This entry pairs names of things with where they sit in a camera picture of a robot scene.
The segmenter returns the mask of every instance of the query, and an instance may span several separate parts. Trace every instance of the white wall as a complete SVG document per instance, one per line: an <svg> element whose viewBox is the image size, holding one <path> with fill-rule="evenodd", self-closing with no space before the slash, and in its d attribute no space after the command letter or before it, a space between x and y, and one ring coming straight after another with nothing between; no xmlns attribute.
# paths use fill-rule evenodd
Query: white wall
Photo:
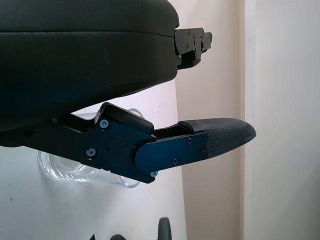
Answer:
<svg viewBox="0 0 320 240"><path fill-rule="evenodd" d="M241 117L238 0L172 0L181 28L213 33L211 49L176 77L179 120ZM239 149L182 167L188 240L240 237Z"/></svg>
<svg viewBox="0 0 320 240"><path fill-rule="evenodd" d="M254 240L320 239L320 1L256 1Z"/></svg>

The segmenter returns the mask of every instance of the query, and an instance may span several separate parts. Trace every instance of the bolt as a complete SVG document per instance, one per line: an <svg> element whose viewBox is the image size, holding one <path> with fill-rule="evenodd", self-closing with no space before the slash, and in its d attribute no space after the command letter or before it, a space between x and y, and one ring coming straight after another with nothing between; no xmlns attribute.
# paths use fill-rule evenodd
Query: bolt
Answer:
<svg viewBox="0 0 320 240"><path fill-rule="evenodd" d="M96 155L96 150L94 148L89 148L87 151L86 151L86 155L88 157L93 157L94 155Z"/></svg>
<svg viewBox="0 0 320 240"><path fill-rule="evenodd" d="M153 178L155 178L157 175L158 175L157 171L154 171L154 172L150 173L150 176L153 177Z"/></svg>
<svg viewBox="0 0 320 240"><path fill-rule="evenodd" d="M191 146L194 143L194 139L192 137L189 137L186 142L189 146Z"/></svg>
<svg viewBox="0 0 320 240"><path fill-rule="evenodd" d="M108 126L109 126L109 122L107 121L107 120L101 120L100 121L100 128L102 128L102 129L106 129Z"/></svg>
<svg viewBox="0 0 320 240"><path fill-rule="evenodd" d="M206 144L205 143L201 143L200 150L204 152L206 150L206 148L207 148Z"/></svg>
<svg viewBox="0 0 320 240"><path fill-rule="evenodd" d="M172 165L177 166L179 164L180 160L178 158L172 159Z"/></svg>

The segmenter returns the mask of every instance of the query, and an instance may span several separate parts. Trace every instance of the clear plastic bottle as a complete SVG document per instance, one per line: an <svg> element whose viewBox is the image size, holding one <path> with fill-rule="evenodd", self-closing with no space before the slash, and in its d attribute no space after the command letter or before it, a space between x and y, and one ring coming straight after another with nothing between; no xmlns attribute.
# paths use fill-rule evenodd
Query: clear plastic bottle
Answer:
<svg viewBox="0 0 320 240"><path fill-rule="evenodd" d="M143 117L141 112L135 108L129 109L130 112ZM92 119L95 113L78 114L84 119ZM109 171L96 169L80 162L66 159L60 156L52 155L46 152L38 151L37 159L43 173L55 180L69 180L85 183L112 184L125 186L126 188L135 188L139 181L113 174Z"/></svg>

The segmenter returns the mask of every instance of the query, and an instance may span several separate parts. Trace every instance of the black plastic part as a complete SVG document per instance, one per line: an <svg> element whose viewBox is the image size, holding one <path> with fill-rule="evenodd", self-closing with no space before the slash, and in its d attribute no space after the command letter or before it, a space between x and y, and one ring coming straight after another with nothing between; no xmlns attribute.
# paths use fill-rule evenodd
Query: black plastic part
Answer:
<svg viewBox="0 0 320 240"><path fill-rule="evenodd" d="M202 53L211 48L212 33L203 28L177 29L174 44L178 70L196 66Z"/></svg>
<svg viewBox="0 0 320 240"><path fill-rule="evenodd" d="M79 118L77 123L80 125L92 124L91 130L86 133L72 129L67 121L45 121L16 129L14 132L1 132L0 139L3 143L37 149L140 182L153 182L155 178L150 176L150 172L137 169L132 159L134 146L154 141L155 138L111 119L108 119L108 130L103 130L99 122L104 119L102 116L98 116L95 121ZM113 139L118 140L118 146L113 144L113 148L110 149L108 142ZM88 157L88 149L95 149L96 154Z"/></svg>
<svg viewBox="0 0 320 240"><path fill-rule="evenodd" d="M102 104L100 112L105 118L112 119L148 135L152 135L155 129L151 122L109 102Z"/></svg>
<svg viewBox="0 0 320 240"><path fill-rule="evenodd" d="M173 37L0 33L0 132L135 93L176 74Z"/></svg>
<svg viewBox="0 0 320 240"><path fill-rule="evenodd" d="M207 134L208 158L227 153L256 137L256 131L250 124L234 118L179 121L178 124L193 133Z"/></svg>
<svg viewBox="0 0 320 240"><path fill-rule="evenodd" d="M193 138L192 145L188 144L190 137ZM142 172L155 172L205 160L208 153L201 150L201 144L207 140L206 133L197 132L146 143L135 155L136 168Z"/></svg>
<svg viewBox="0 0 320 240"><path fill-rule="evenodd" d="M133 32L173 37L167 0L1 0L0 32Z"/></svg>
<svg viewBox="0 0 320 240"><path fill-rule="evenodd" d="M159 220L157 240L172 240L170 221L167 217Z"/></svg>

